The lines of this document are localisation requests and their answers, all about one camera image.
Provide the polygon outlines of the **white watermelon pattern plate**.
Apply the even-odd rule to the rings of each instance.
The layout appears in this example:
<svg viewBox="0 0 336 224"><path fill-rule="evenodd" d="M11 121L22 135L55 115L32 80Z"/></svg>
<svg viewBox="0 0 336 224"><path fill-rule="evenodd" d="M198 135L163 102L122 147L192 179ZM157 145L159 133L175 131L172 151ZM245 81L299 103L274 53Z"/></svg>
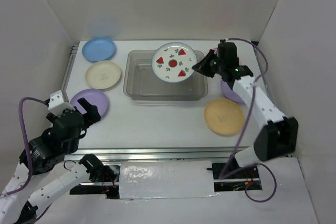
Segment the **white watermelon pattern plate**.
<svg viewBox="0 0 336 224"><path fill-rule="evenodd" d="M154 74L168 83L178 83L190 78L195 64L195 51L181 42L170 42L161 46L154 53L151 62Z"/></svg>

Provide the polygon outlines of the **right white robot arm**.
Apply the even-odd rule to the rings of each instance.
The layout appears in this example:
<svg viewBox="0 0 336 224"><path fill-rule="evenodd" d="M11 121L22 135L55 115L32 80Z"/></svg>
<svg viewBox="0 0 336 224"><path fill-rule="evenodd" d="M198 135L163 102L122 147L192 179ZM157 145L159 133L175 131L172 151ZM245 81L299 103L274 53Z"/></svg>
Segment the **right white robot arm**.
<svg viewBox="0 0 336 224"><path fill-rule="evenodd" d="M221 40L217 49L210 50L192 69L206 77L219 75L249 107L247 118L254 118L260 128L253 145L242 151L234 149L226 164L229 173L239 178L249 165L293 153L299 123L281 112L263 92L258 85L263 74L254 76L248 66L239 63L234 41L235 38Z"/></svg>

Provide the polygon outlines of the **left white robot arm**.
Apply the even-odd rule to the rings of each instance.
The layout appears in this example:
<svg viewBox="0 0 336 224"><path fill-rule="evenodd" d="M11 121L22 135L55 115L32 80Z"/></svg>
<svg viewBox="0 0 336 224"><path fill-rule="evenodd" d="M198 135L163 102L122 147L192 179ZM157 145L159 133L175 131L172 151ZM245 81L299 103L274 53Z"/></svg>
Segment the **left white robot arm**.
<svg viewBox="0 0 336 224"><path fill-rule="evenodd" d="M29 141L23 119L23 104L19 102L19 120L24 139L24 150L19 157L16 170L1 193L1 223L35 223L51 204L80 183L96 182L103 177L113 178L113 171L94 154L86 154L65 174L46 186L38 188L42 180L54 167L64 162L67 154L78 149L79 140L87 129L100 121L95 105L79 99L85 109L80 113L59 94L43 102L48 106L47 119L52 126L41 136Z"/></svg>

